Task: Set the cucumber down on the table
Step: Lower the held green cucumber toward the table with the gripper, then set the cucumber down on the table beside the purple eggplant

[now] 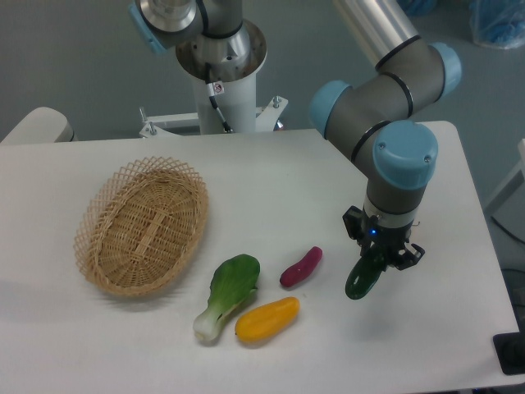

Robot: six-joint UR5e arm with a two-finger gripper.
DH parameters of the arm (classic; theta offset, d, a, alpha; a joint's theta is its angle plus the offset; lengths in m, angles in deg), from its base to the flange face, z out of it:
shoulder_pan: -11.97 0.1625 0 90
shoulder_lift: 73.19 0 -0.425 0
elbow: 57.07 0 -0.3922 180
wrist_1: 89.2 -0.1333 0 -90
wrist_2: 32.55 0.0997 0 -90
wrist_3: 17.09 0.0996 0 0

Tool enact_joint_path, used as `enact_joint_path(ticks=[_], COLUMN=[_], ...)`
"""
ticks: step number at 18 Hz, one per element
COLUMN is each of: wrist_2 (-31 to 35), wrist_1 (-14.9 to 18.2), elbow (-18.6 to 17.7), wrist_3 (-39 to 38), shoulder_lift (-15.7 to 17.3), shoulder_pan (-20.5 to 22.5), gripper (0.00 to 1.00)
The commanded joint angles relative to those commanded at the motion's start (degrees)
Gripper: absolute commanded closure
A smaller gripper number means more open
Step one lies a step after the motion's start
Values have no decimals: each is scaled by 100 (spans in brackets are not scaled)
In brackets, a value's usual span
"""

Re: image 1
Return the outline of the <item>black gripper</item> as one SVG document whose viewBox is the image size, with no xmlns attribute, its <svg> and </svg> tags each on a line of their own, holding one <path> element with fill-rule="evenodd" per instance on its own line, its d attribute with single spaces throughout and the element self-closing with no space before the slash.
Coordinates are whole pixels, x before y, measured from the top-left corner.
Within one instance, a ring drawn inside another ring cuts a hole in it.
<svg viewBox="0 0 525 394">
<path fill-rule="evenodd" d="M 373 209 L 367 212 L 351 206 L 342 216 L 350 239 L 360 246 L 360 256 L 376 246 L 386 253 L 394 266 L 402 271 L 415 266 L 426 251 L 419 245 L 409 244 L 415 211 L 393 214 Z"/>
</svg>

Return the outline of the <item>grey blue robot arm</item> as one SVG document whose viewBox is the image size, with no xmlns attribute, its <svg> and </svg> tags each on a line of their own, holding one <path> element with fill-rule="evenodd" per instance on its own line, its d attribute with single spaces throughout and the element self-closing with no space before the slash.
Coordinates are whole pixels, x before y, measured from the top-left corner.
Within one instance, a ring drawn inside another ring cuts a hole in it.
<svg viewBox="0 0 525 394">
<path fill-rule="evenodd" d="M 422 258 L 409 237 L 436 167 L 434 134 L 412 115 L 449 94 L 462 67 L 445 44 L 425 43 L 395 1 L 339 1 L 338 12 L 377 75 L 353 88 L 336 80 L 313 96 L 309 117 L 366 178 L 362 208 L 343 216 L 362 255 L 377 254 L 380 269 L 403 270 Z M 239 1 L 134 1 L 130 17 L 155 53 L 176 51 L 194 80 L 204 134 L 253 132 L 262 123 L 252 83 L 267 55 L 260 30 Z"/>
</svg>

